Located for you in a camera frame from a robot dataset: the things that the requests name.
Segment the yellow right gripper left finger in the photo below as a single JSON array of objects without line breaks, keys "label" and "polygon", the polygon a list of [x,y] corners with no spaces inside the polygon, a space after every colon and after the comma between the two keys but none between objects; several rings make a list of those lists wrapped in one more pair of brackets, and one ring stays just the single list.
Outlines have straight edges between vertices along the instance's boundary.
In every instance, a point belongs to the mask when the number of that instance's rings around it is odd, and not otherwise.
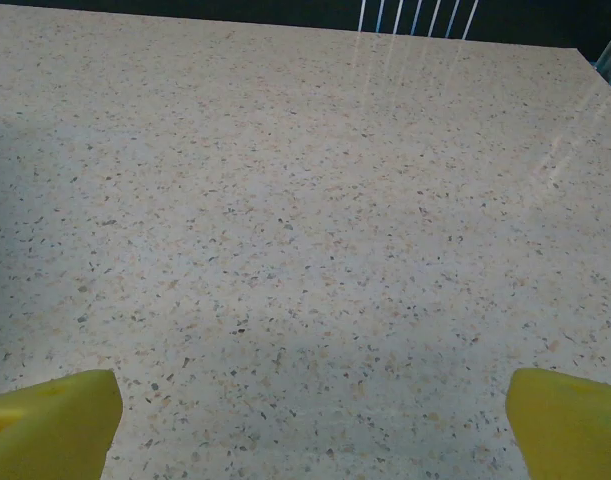
[{"label": "yellow right gripper left finger", "polygon": [[0,479],[99,479],[122,412],[110,370],[0,394]]}]

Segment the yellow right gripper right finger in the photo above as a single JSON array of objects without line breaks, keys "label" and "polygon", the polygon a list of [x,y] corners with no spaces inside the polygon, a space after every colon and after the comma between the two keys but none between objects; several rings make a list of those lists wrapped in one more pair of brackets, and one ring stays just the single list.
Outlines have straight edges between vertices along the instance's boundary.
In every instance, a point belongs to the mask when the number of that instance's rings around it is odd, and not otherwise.
[{"label": "yellow right gripper right finger", "polygon": [[611,479],[611,385],[521,368],[505,410],[531,479]]}]

